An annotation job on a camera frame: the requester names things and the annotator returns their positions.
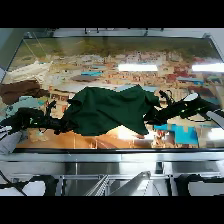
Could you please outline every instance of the brown cloth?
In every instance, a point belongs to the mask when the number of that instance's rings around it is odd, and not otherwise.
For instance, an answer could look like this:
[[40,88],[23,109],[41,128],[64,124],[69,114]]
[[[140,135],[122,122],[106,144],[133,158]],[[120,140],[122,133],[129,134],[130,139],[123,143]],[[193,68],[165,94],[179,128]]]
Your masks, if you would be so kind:
[[47,90],[40,89],[40,84],[36,80],[25,80],[22,82],[0,84],[0,96],[2,102],[11,105],[19,100],[20,96],[32,96],[39,98],[50,96]]

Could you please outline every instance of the olive green cloth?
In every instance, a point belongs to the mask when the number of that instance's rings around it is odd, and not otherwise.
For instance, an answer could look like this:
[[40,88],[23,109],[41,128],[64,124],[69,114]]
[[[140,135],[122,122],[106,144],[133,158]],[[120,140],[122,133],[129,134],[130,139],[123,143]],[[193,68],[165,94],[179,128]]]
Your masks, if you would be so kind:
[[77,125],[73,131],[83,136],[105,134],[119,125],[146,135],[143,116],[160,106],[159,98],[139,85],[121,92],[86,87],[68,103],[71,105],[62,119]]

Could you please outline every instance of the dark green cloth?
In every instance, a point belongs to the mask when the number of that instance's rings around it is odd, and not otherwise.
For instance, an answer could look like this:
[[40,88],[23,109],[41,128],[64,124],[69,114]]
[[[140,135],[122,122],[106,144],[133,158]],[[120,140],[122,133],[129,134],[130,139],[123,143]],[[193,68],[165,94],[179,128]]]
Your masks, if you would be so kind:
[[148,134],[143,115],[159,105],[159,98],[137,85],[121,92],[86,87],[72,99],[62,119],[73,122],[73,130],[83,136],[107,133],[119,125],[141,134]]

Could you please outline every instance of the dark red cloth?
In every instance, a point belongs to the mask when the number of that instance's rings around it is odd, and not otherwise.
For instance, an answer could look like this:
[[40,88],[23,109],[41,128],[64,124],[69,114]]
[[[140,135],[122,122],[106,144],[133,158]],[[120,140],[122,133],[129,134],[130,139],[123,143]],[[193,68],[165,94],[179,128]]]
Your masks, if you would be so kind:
[[36,80],[26,80],[10,84],[0,84],[0,96],[3,103],[11,105],[17,102],[20,96],[39,98],[50,96],[50,93],[47,90],[40,89],[40,84]]

